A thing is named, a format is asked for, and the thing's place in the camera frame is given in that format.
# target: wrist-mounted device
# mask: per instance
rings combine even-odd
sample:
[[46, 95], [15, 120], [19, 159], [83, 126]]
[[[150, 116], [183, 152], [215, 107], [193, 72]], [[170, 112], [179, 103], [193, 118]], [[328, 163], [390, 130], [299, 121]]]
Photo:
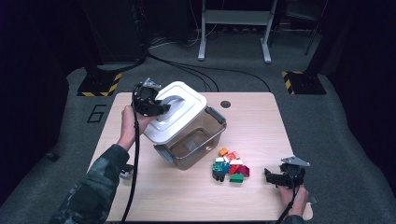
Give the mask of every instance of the wrist-mounted device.
[[134, 86], [132, 105], [139, 114], [145, 117], [159, 116], [169, 111], [169, 100], [155, 100], [161, 85], [156, 84], [149, 78]]
[[266, 168], [264, 174], [268, 183], [285, 186], [289, 189], [296, 188], [304, 183], [305, 168], [310, 166], [309, 162], [303, 161], [297, 157], [289, 157], [282, 159], [281, 175], [272, 174]]

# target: gray translucent container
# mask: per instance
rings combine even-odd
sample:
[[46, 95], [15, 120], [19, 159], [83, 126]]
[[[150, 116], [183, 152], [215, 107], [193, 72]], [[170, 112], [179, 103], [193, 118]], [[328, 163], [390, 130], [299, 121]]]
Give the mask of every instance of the gray translucent container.
[[218, 145], [226, 127], [226, 119], [207, 106], [169, 142], [154, 147], [166, 161], [174, 163], [180, 170], [187, 170]]

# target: human hand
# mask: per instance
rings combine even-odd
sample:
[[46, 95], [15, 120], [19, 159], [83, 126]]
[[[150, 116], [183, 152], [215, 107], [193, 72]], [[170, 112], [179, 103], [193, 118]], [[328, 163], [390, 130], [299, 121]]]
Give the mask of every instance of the human hand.
[[[293, 189], [288, 189], [284, 186], [277, 186], [277, 188], [279, 189], [283, 205], [287, 207], [293, 197]], [[298, 192], [294, 199], [293, 207], [289, 210], [289, 216], [297, 215], [302, 217], [306, 207], [306, 203], [308, 201], [309, 192], [304, 184], [297, 187], [296, 191], [297, 190]]]
[[[134, 110], [130, 105], [127, 105], [122, 110], [122, 123], [121, 123], [121, 134], [117, 144], [125, 150], [129, 150], [134, 143]], [[143, 115], [136, 113], [137, 121], [139, 122], [139, 134], [142, 134], [149, 123], [155, 120], [157, 117], [144, 117]]]

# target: plastic storage box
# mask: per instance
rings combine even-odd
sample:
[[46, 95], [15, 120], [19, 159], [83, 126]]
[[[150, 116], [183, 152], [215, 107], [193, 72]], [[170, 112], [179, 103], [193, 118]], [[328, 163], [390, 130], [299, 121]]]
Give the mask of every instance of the plastic storage box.
[[144, 134], [166, 161], [187, 170], [218, 145], [227, 122], [203, 95], [183, 82], [169, 84], [156, 100], [174, 95], [182, 99], [171, 101], [170, 110], [152, 121]]

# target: gray carpet floor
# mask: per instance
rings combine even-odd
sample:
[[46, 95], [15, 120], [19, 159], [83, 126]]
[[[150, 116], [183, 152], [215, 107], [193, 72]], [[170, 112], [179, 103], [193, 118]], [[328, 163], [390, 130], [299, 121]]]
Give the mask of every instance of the gray carpet floor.
[[[327, 92], [325, 95], [290, 95], [286, 90], [281, 71], [304, 71], [320, 36], [309, 55], [304, 56], [308, 38], [276, 35], [270, 48], [271, 64], [263, 62], [261, 36], [220, 35], [208, 40], [203, 62], [197, 61], [199, 42], [191, 47], [168, 44], [149, 52], [169, 61], [234, 69], [265, 80], [276, 98], [294, 154], [311, 163], [304, 180], [319, 203], [313, 205], [314, 217], [308, 223], [396, 223], [396, 202], [390, 187], [348, 129], [343, 106], [332, 83], [319, 75]], [[103, 68], [124, 65], [112, 64]], [[217, 82], [219, 91], [268, 91], [261, 81], [247, 74], [199, 70]], [[43, 158], [32, 169], [0, 208], [0, 223], [38, 224], [49, 220], [66, 192], [87, 171], [117, 93], [132, 91], [134, 84], [147, 77], [164, 86], [179, 80], [197, 91], [209, 91], [199, 78], [150, 58], [124, 72], [112, 96], [77, 96], [84, 77], [84, 69], [77, 69], [67, 77], [70, 89], [61, 135], [52, 149], [60, 159], [52, 162]], [[215, 91], [210, 80], [206, 81]], [[97, 107], [104, 116], [100, 122], [87, 123], [96, 105], [106, 105]]]

